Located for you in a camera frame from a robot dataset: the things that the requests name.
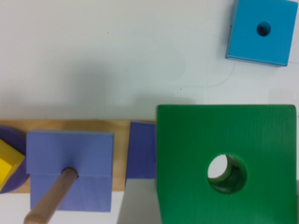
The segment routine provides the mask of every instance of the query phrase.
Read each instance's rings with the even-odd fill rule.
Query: wooden peg
[[[73,168],[63,170],[62,174],[29,212],[24,224],[47,224],[70,190],[78,173]]]

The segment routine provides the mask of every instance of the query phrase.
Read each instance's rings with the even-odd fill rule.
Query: blue block
[[[112,193],[113,133],[34,130],[27,134],[27,172],[33,207],[62,170],[79,178],[59,210],[109,212]]]
[[[298,3],[235,0],[226,58],[287,66]]]
[[[131,122],[127,174],[128,178],[156,178],[156,125]]]

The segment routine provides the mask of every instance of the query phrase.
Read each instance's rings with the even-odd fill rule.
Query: green square block
[[[157,190],[163,224],[297,224],[296,108],[158,106]]]

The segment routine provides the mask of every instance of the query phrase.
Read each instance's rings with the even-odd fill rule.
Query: purple square block
[[[114,133],[33,130],[27,134],[27,173],[111,176]]]
[[[72,167],[78,179],[59,210],[110,212],[114,133],[34,130],[27,134],[27,172],[31,207],[62,170]]]
[[[58,175],[31,175],[31,208],[52,186]],[[58,210],[110,212],[112,176],[80,176]]]
[[[156,178],[156,125],[131,122],[126,179]]]

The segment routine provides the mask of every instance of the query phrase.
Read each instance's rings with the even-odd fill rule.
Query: wooden base board
[[[130,135],[130,120],[0,120],[26,134],[33,129],[79,130],[112,132],[114,136],[113,191],[124,191],[127,154]],[[13,193],[30,193],[30,179]]]

